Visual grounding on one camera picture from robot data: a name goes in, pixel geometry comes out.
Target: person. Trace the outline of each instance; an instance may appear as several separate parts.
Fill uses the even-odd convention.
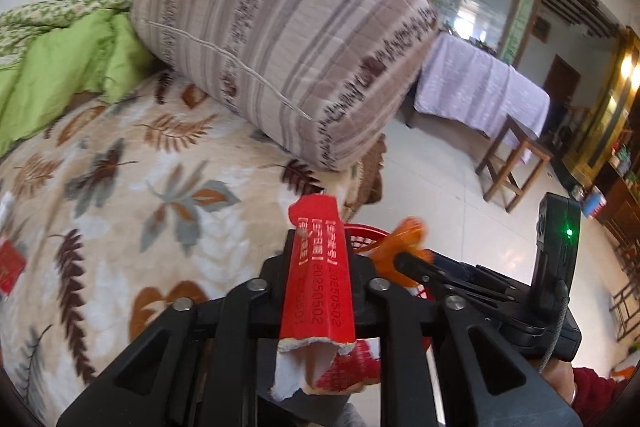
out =
[[[599,418],[626,384],[558,359],[549,360],[541,376],[577,412],[585,426]]]

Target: human hand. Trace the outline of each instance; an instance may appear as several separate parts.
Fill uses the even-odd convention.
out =
[[[540,365],[540,360],[530,360],[533,367]],[[540,374],[548,384],[554,388],[565,402],[572,404],[575,398],[574,369],[570,362],[563,362],[558,359],[551,359]]]

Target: tiled floor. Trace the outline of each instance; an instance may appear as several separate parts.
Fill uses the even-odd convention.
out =
[[[422,116],[417,126],[404,125],[401,113],[386,126],[383,199],[364,207],[355,217],[380,229],[392,230],[403,217],[427,222],[425,247],[453,259],[482,264],[523,282],[529,282],[536,256],[538,205],[546,192],[566,195],[549,168],[530,188],[511,214],[504,210],[512,192],[498,192],[490,203],[482,199],[489,174],[474,169],[488,140],[457,122]],[[519,183],[532,165],[514,172]],[[582,216],[580,243],[571,289],[570,309],[582,330],[582,344],[574,365],[592,367],[607,376],[625,358],[626,346],[615,340],[615,322],[609,313],[610,295],[626,283],[606,231]],[[368,388],[351,401],[369,427],[380,425],[379,389]]]

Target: maroon sleeve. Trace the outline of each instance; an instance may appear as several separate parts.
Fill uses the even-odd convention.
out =
[[[598,417],[625,385],[625,382],[599,377],[587,367],[574,367],[574,382],[577,392],[572,407],[584,425]]]

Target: white string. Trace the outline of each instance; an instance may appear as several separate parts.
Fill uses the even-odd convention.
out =
[[[183,37],[187,37],[188,39],[191,39],[192,41],[197,42],[198,44],[202,44],[206,48],[209,48],[211,50],[214,50],[214,51],[218,52],[221,55],[224,55],[226,58],[228,58],[229,60],[234,62],[236,64],[236,66],[238,66],[239,68],[241,68],[242,70],[246,71],[251,76],[256,78],[258,80],[258,82],[260,82],[264,86],[266,86],[269,89],[271,89],[273,91],[273,94],[275,94],[284,105],[286,105],[291,110],[293,110],[296,113],[298,113],[303,118],[306,118],[307,120],[314,121],[314,119],[311,118],[306,112],[304,112],[303,110],[301,110],[300,108],[294,106],[291,102],[289,102],[289,100],[284,95],[282,95],[278,91],[278,89],[276,89],[276,87],[273,84],[271,84],[266,78],[264,78],[260,73],[257,73],[256,71],[252,70],[251,68],[245,66],[240,60],[238,60],[237,57],[235,57],[233,54],[229,53],[228,51],[223,50],[222,48],[219,48],[218,46],[216,46],[215,44],[212,44],[211,42],[203,41],[203,40],[201,40],[201,39],[199,39],[197,37],[194,37],[189,32],[186,32],[184,30],[179,30],[178,28],[173,28],[172,26],[166,26],[164,24],[161,24],[161,23],[158,23],[158,22],[153,22],[153,21],[141,20],[141,22],[144,22],[144,23],[147,23],[147,24],[151,24],[152,26],[157,26],[159,28],[178,33],[179,35],[182,35]]]

